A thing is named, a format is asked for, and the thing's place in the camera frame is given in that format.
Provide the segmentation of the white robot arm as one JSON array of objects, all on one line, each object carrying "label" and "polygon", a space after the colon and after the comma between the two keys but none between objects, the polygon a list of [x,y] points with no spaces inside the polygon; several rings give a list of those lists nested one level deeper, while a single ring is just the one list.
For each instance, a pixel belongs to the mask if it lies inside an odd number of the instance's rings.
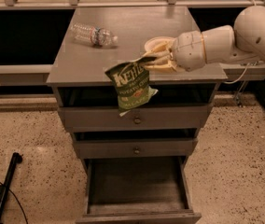
[{"label": "white robot arm", "polygon": [[247,7],[232,26],[186,32],[161,42],[146,56],[154,60],[144,63],[145,69],[161,72],[191,72],[209,63],[265,62],[265,7]]}]

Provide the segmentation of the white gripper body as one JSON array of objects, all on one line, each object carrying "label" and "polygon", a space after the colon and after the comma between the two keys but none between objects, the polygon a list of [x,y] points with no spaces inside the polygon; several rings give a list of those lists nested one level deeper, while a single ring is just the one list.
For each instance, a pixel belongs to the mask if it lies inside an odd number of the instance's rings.
[{"label": "white gripper body", "polygon": [[202,33],[192,31],[178,36],[172,46],[173,60],[178,70],[191,72],[205,66]]}]

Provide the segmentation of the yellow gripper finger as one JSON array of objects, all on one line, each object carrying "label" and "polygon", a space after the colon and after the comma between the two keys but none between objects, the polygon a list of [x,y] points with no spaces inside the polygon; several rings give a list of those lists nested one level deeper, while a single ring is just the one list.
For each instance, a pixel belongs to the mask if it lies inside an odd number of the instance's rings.
[{"label": "yellow gripper finger", "polygon": [[144,54],[144,57],[171,58],[172,57],[172,52],[171,52],[172,44],[173,44],[172,41],[162,41],[159,44],[157,44],[155,47],[153,47],[150,51],[147,51]]},{"label": "yellow gripper finger", "polygon": [[176,67],[171,63],[165,64],[145,64],[144,68],[148,71],[161,72],[161,73],[175,73]]}]

